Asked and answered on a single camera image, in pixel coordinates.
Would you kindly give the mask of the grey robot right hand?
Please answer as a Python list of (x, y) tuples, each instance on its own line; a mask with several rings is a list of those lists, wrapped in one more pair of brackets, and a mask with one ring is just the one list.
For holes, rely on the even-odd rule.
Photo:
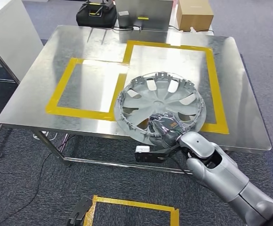
[(176, 144), (176, 140), (185, 133), (185, 128), (173, 113), (156, 113), (149, 116), (149, 128), (151, 132), (158, 134), (150, 137), (154, 145), (170, 148)]

